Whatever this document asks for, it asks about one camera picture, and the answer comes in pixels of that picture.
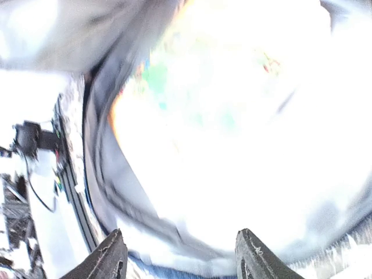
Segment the navy blue student backpack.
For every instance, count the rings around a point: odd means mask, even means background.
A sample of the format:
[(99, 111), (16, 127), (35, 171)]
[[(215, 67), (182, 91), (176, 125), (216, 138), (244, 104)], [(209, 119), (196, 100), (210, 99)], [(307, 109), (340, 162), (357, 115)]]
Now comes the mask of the navy blue student backpack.
[[(123, 155), (109, 109), (137, 67), (191, 1), (2, 1), (1, 68), (85, 78), (82, 152), (87, 201), (103, 233), (120, 229), (129, 258), (163, 278), (237, 278), (233, 249), (223, 252), (181, 232), (152, 204)], [(303, 278), (371, 277), (371, 174), (368, 211), (320, 249), (281, 255)]]

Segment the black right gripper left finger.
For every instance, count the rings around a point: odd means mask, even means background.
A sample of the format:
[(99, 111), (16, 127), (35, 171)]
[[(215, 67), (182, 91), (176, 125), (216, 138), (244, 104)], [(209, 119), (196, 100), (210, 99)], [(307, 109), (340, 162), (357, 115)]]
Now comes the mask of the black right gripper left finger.
[(128, 250), (120, 229), (113, 230), (99, 246), (62, 279), (125, 279)]

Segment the green Storey Treehouse book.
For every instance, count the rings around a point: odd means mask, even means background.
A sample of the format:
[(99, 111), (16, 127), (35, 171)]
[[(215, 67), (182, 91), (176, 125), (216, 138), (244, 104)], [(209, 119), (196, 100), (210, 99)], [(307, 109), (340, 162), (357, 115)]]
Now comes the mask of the green Storey Treehouse book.
[(108, 119), (156, 217), (316, 251), (370, 207), (371, 2), (191, 1)]

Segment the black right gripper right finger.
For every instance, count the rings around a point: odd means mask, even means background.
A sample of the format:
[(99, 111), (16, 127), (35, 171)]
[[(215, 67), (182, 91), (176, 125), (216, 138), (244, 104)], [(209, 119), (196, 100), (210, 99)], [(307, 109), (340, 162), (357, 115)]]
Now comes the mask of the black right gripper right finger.
[(238, 278), (302, 279), (282, 262), (251, 230), (238, 232), (235, 244)]

